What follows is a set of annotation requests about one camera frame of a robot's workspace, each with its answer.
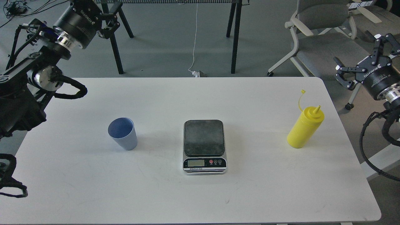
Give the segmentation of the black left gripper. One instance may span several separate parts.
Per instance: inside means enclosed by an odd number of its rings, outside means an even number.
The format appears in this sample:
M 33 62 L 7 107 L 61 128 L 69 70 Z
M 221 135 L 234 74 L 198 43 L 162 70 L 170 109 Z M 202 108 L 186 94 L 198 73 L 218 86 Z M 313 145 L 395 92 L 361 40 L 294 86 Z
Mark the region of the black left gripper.
M 79 42 L 82 49 L 87 48 L 96 33 L 100 38 L 109 39 L 120 27 L 120 23 L 109 21 L 106 27 L 101 28 L 102 22 L 99 19 L 116 19 L 116 13 L 120 11 L 123 3 L 114 2 L 108 12 L 105 10 L 107 3 L 101 2 L 100 4 L 103 12 L 94 2 L 71 2 L 54 24 L 54 29 L 72 36 Z

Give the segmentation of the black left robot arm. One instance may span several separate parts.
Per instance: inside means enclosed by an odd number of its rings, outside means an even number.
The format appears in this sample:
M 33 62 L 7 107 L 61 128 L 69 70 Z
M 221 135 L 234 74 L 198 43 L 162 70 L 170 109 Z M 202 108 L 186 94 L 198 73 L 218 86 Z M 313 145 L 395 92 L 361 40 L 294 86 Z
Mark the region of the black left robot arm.
M 16 130 L 30 131 L 46 121 L 45 108 L 54 98 L 83 98 L 88 90 L 56 66 L 74 47 L 85 49 L 97 34 L 110 39 L 119 74 L 123 74 L 115 31 L 124 24 L 122 0 L 71 0 L 53 27 L 34 19 L 16 29 L 12 53 L 1 73 L 1 138 Z

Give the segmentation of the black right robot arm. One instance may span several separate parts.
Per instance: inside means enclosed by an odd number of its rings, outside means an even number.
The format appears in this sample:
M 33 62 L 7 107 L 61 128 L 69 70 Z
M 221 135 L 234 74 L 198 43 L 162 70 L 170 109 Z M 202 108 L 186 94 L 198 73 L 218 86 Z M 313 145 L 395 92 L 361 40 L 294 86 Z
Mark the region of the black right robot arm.
M 374 48 L 371 55 L 361 60 L 354 67 L 346 67 L 339 58 L 334 57 L 336 62 L 335 79 L 346 89 L 354 91 L 359 85 L 363 85 L 371 97 L 376 101 L 386 100 L 385 110 L 382 112 L 372 112 L 363 124 L 359 137 L 359 147 L 365 163 L 377 172 L 394 181 L 399 178 L 373 165 L 366 157 L 363 148 L 364 134 L 369 124 L 376 118 L 384 118 L 382 136 L 390 144 L 399 146 L 399 141 L 395 140 L 390 134 L 391 126 L 399 121 L 399 72 L 392 65 L 393 58 L 399 56 L 399 42 L 395 37 L 388 33 L 385 35 L 375 35 Z

